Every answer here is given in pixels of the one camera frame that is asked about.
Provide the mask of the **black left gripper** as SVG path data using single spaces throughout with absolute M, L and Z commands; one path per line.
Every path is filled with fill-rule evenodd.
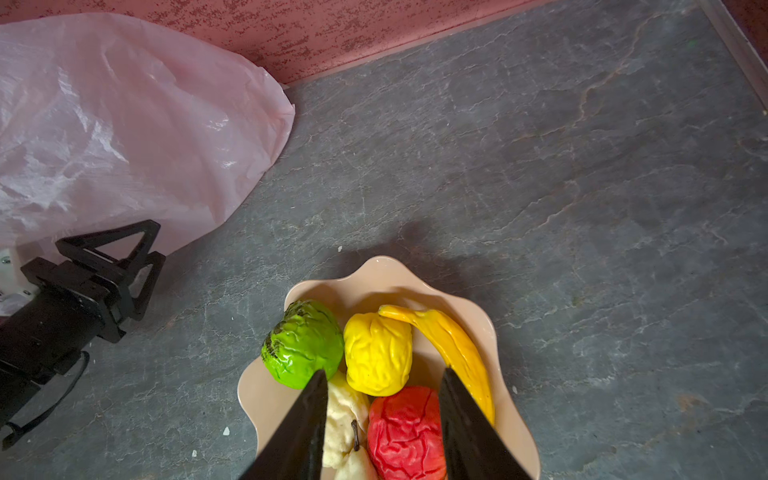
M 1 322 L 1 418 L 14 417 L 52 378 L 66 374 L 94 337 L 112 343 L 124 333 L 124 319 L 141 320 L 166 257 L 150 252 L 160 224 L 144 220 L 127 226 L 57 240 L 71 260 L 55 265 L 35 259 L 22 267 L 38 294 Z M 137 237 L 117 259 L 101 247 Z M 123 270 L 112 285 L 93 270 Z

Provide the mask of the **green fake fruit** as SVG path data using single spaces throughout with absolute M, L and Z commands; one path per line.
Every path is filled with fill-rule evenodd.
M 271 376 L 296 390 L 303 390 L 318 370 L 331 379 L 343 356 L 340 324 L 317 300 L 291 303 L 261 348 L 262 362 Z

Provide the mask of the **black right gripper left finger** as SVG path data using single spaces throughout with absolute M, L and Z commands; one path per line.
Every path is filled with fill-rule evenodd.
M 259 396 L 244 410 L 257 433 L 255 459 L 242 479 L 320 479 L 327 403 L 326 373 L 316 371 L 299 392 L 280 388 Z

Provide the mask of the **small cream fake pear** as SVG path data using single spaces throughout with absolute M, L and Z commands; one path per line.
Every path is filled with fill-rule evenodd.
M 337 371 L 328 381 L 322 465 L 335 471 L 335 479 L 372 479 L 378 474 L 366 448 L 368 397 L 354 390 Z

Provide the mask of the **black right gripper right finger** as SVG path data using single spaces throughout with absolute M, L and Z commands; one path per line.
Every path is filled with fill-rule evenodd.
M 448 479 L 532 479 L 451 368 L 438 398 Z

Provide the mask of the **pink plastic bag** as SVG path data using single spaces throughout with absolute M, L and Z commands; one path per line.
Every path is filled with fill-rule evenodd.
M 284 149 L 295 107 L 243 56 L 111 13 L 1 28 L 1 244 L 143 220 L 170 254 L 222 226 Z

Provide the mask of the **yellow fake lemon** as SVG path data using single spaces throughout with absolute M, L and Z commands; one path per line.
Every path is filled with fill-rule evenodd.
M 359 313 L 344 332 L 346 380 L 374 397 L 392 396 L 409 379 L 413 359 L 411 326 L 377 313 Z

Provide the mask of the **yellow fake banana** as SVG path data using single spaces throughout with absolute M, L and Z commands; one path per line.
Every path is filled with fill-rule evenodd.
M 455 320 L 440 310 L 417 311 L 395 305 L 383 305 L 378 313 L 420 331 L 445 365 L 458 375 L 489 423 L 495 425 L 496 410 L 488 370 L 477 346 Z

